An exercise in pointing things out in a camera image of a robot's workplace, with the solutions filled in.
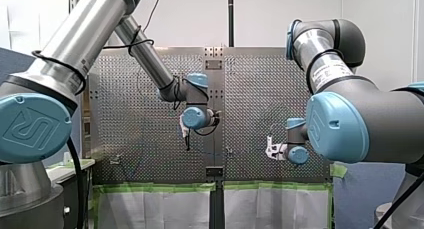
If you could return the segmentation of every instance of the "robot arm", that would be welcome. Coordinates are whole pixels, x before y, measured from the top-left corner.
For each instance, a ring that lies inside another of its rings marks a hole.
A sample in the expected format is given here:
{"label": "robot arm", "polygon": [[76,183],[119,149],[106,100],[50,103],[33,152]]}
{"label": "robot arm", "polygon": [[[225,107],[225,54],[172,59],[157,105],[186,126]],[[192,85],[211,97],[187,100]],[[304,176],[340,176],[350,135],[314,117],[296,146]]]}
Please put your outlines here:
{"label": "robot arm", "polygon": [[[289,59],[306,70],[314,94],[307,104],[303,138],[315,151],[347,163],[422,160],[422,84],[383,92],[369,79],[355,75],[365,42],[353,23],[295,22],[287,50]],[[299,134],[290,136],[289,130],[289,141],[294,137]]]}
{"label": "robot arm", "polygon": [[[77,108],[75,95],[83,91],[85,78],[113,31],[125,44],[146,39],[130,16],[138,2],[81,0],[44,50],[35,54],[38,58],[31,67],[10,75],[0,86],[0,133],[8,135],[0,140],[0,162],[40,161],[63,147]],[[216,125],[218,115],[207,108],[206,75],[175,78],[149,43],[134,45],[131,54],[158,87],[161,99],[187,101],[186,127]]]}

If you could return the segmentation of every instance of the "metal frame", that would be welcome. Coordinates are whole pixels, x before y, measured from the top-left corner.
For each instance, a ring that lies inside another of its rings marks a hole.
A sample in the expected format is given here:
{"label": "metal frame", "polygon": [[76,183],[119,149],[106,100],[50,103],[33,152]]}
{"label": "metal frame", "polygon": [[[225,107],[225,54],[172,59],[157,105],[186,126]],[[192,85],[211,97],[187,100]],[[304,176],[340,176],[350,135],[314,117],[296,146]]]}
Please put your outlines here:
{"label": "metal frame", "polygon": [[[228,122],[234,123],[234,118],[231,118],[232,115],[234,115],[234,108],[226,108],[226,105],[230,105],[231,103],[235,103],[238,101],[234,101],[234,93],[238,93],[236,89],[239,87],[243,87],[244,85],[242,82],[239,82],[237,76],[241,77],[239,73],[243,74],[243,71],[240,71],[240,66],[246,67],[247,71],[245,72],[245,75],[247,79],[255,79],[255,80],[263,80],[258,81],[259,84],[262,85],[264,88],[271,90],[282,90],[282,89],[290,89],[295,91],[296,93],[293,93],[294,97],[299,98],[291,98],[292,104],[296,105],[294,110],[294,114],[292,113],[290,116],[303,116],[304,113],[304,107],[306,105],[306,100],[309,98],[309,94],[307,92],[307,87],[305,83],[305,75],[297,69],[297,66],[285,61],[284,59],[284,50],[281,48],[220,48],[220,47],[206,47],[206,48],[156,48],[158,50],[159,55],[161,55],[162,59],[164,60],[164,63],[168,65],[173,60],[178,62],[178,66],[181,68],[178,68],[179,70],[176,71],[176,68],[173,69],[173,73],[177,74],[179,76],[182,76],[183,74],[187,73],[187,68],[185,68],[187,65],[185,63],[187,62],[187,58],[191,58],[191,56],[196,55],[193,60],[200,60],[201,61],[201,68],[197,68],[196,70],[203,71],[206,73],[209,77],[210,83],[209,83],[209,107],[214,108],[216,110],[222,111],[222,120],[218,128],[216,129],[215,133],[212,135],[209,135],[207,137],[201,138],[203,140],[203,165],[200,165],[198,170],[204,173],[203,178],[198,178],[199,180],[185,180],[185,179],[179,179],[179,180],[168,180],[168,181],[157,181],[153,180],[155,182],[164,182],[164,183],[185,183],[185,182],[215,182],[217,187],[216,191],[211,192],[210,195],[210,228],[211,229],[222,229],[225,228],[225,215],[224,215],[224,190],[223,190],[223,181],[225,180],[274,180],[274,181],[291,181],[291,182],[309,182],[309,183],[323,183],[323,182],[331,182],[331,178],[329,176],[329,162],[324,161],[321,159],[318,155],[313,154],[312,155],[312,163],[315,163],[316,167],[308,168],[306,167],[295,167],[294,165],[290,164],[289,162],[281,162],[281,161],[273,161],[271,159],[265,158],[261,159],[259,161],[259,164],[256,166],[259,166],[260,168],[256,168],[257,171],[260,170],[272,170],[273,175],[275,177],[263,177],[260,176],[257,177],[251,177],[251,178],[245,178],[242,175],[237,177],[237,171],[234,168],[239,167],[240,163],[242,163],[242,167],[249,166],[249,163],[253,163],[252,161],[249,162],[249,158],[246,158],[247,160],[243,161],[243,158],[241,160],[239,159],[239,152],[243,152],[244,144],[240,145],[239,148],[233,148],[232,146],[228,145],[228,138],[226,138],[226,135],[230,133],[227,130],[233,130],[234,127],[229,127]],[[117,65],[117,61],[125,61],[125,60],[133,60],[134,64],[128,64],[130,66],[125,67],[125,65],[119,64],[118,68],[116,70],[116,73],[127,73],[127,70],[134,70],[134,67],[137,67],[138,64],[135,62],[134,59],[129,59],[130,57],[127,54],[127,50],[113,50],[113,51],[104,51],[102,53],[102,56],[100,60],[98,61],[97,65],[92,69],[89,76],[89,86],[90,86],[90,103],[91,103],[91,135],[92,135],[92,155],[93,158],[95,158],[98,161],[98,165],[94,168],[94,178],[96,178],[96,174],[101,175],[104,173],[106,167],[111,167],[115,164],[115,167],[118,168],[114,171],[114,173],[120,173],[119,170],[122,170],[122,167],[124,166],[127,161],[124,157],[116,155],[114,158],[110,158],[110,155],[108,155],[109,152],[105,152],[105,148],[103,145],[103,142],[101,141],[101,132],[100,127],[102,126],[102,118],[100,115],[100,112],[103,110],[103,108],[100,108],[99,106],[105,106],[103,103],[102,105],[99,104],[99,100],[103,100],[106,97],[114,96],[112,94],[103,95],[102,93],[105,93],[105,90],[115,90],[116,88],[113,87],[114,83],[122,83],[122,81],[119,79],[119,77],[104,77],[105,75],[100,75],[100,68],[102,66],[107,66],[108,63],[112,63],[113,65]],[[249,74],[253,70],[252,65],[249,65],[251,61],[257,60],[257,65],[261,68],[255,68],[255,69],[264,69],[263,73],[271,73],[271,74],[263,74],[261,77],[253,78],[255,74]],[[282,72],[288,73],[287,75],[281,74],[280,70],[283,70]],[[143,77],[143,82],[148,82],[147,75]],[[278,81],[278,79],[281,80],[281,82],[287,83],[287,85],[281,85],[277,83],[275,87],[271,87],[270,84],[275,83]],[[146,85],[143,85],[142,93],[152,95],[152,91],[154,90],[153,83],[147,83]],[[126,90],[130,90],[128,92],[125,92],[126,97],[131,97],[132,100],[138,100],[137,96],[138,94],[134,94],[134,91],[131,91],[131,85],[128,85]],[[253,105],[258,104],[258,101],[255,101],[258,98],[252,98]],[[160,111],[160,108],[167,105],[165,102],[157,102],[158,109]],[[260,114],[259,111],[254,111],[254,115]],[[285,118],[273,118],[273,113],[264,111],[268,117],[272,117],[272,120],[278,120],[281,119],[281,125],[285,124]],[[280,130],[279,136],[277,136],[277,140],[284,140],[285,138],[285,128],[284,126],[280,126],[278,128]],[[236,133],[245,133],[242,131],[243,128],[237,128]],[[181,150],[179,153],[183,154],[185,153],[183,148],[180,148]],[[265,148],[260,148],[260,152],[255,152],[256,154],[260,154],[261,156],[265,157]],[[291,174],[284,174],[290,171],[301,171],[300,174],[293,174],[293,176],[290,176]],[[120,183],[119,180],[96,180],[94,179],[94,183]]]}

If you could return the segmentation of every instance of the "blue joint cap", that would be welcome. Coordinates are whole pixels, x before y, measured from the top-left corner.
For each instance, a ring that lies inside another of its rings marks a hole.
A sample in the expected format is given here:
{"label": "blue joint cap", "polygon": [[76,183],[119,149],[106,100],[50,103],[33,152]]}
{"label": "blue joint cap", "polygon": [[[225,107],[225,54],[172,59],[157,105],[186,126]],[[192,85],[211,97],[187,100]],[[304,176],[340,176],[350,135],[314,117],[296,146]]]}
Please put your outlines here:
{"label": "blue joint cap", "polygon": [[346,163],[365,159],[369,149],[367,126],[347,99],[321,92],[309,99],[306,115],[309,141],[318,154]]}
{"label": "blue joint cap", "polygon": [[37,93],[0,99],[0,161],[31,163],[48,158],[65,146],[71,116],[56,99]]}
{"label": "blue joint cap", "polygon": [[289,118],[287,119],[287,129],[303,126],[305,123],[306,121],[303,118]]}
{"label": "blue joint cap", "polygon": [[205,113],[198,107],[189,107],[183,112],[183,124],[190,129],[201,129],[205,127],[207,117]]}
{"label": "blue joint cap", "polygon": [[208,76],[206,74],[190,73],[187,75],[186,79],[196,86],[208,88],[209,82],[208,82]]}
{"label": "blue joint cap", "polygon": [[424,81],[414,82],[410,84],[408,87],[417,88],[417,89],[420,89],[421,91],[424,91]]}
{"label": "blue joint cap", "polygon": [[288,159],[291,163],[296,165],[303,165],[309,159],[309,152],[306,148],[297,146],[290,150],[288,154]]}

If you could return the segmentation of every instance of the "metal bracket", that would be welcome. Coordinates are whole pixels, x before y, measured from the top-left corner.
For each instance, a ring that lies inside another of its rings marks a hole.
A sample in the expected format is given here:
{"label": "metal bracket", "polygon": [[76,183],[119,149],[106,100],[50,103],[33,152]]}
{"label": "metal bracket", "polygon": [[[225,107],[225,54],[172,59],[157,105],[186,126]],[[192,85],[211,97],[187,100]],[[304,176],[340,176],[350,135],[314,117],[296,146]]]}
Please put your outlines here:
{"label": "metal bracket", "polygon": [[222,70],[222,60],[206,60],[205,70]]}
{"label": "metal bracket", "polygon": [[222,177],[224,175],[224,168],[222,166],[206,167],[206,177]]}

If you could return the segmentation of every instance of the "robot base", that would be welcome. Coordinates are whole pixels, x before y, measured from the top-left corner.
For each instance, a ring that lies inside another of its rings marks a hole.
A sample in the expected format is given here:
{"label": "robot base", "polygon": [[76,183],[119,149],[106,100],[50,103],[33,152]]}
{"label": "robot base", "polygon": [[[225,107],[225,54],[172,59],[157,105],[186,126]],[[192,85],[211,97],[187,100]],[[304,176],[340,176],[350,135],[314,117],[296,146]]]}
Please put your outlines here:
{"label": "robot base", "polygon": [[63,188],[51,188],[50,196],[30,205],[0,211],[0,228],[7,229],[63,229],[64,228]]}

